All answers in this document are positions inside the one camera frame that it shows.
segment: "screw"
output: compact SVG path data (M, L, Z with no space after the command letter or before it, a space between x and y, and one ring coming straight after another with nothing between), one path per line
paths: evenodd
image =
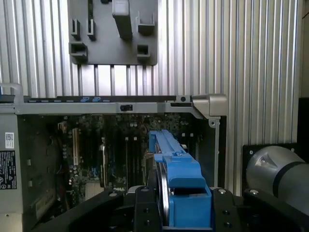
M219 193L221 193L221 194L225 194L225 193L226 193L226 191L225 191L224 189L219 189L218 191L219 191Z
M252 190L250 190L250 193L252 193L253 195L257 195L259 192L254 190L254 189L252 189Z
M110 194L110 197L115 197L115 196L117 196L117 193L115 193L115 192L112 192L112 193Z

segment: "gray side panel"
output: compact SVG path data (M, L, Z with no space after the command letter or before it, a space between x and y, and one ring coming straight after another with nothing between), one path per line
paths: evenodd
M5 148L5 133L14 133L14 149ZM0 114L0 151L15 151L16 162L16 180L17 189L3 189L0 190L0 214L22 214L23 213L23 199L22 199L22 180L21 180L21 166L19 141L17 130L17 116Z

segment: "corrugated metal wall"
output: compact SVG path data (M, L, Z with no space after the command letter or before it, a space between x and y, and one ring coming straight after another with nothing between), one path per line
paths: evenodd
M243 145L296 140L303 0L159 0L154 67L71 64L67 7L0 0L1 82L33 97L224 93L237 194Z

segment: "black plastic slot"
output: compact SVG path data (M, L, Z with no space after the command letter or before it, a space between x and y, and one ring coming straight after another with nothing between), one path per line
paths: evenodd
M171 107L191 107L191 103L171 103Z
M133 111L133 105L121 105L120 110L121 111Z
M183 196L183 195L193 195L193 194L205 194L206 190L204 188L175 188L174 195Z

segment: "motherboard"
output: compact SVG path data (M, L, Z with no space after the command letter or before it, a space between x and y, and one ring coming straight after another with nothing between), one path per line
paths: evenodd
M145 184L150 130L169 130L194 156L203 131L198 121L185 113L64 116L57 129L70 208L104 189Z

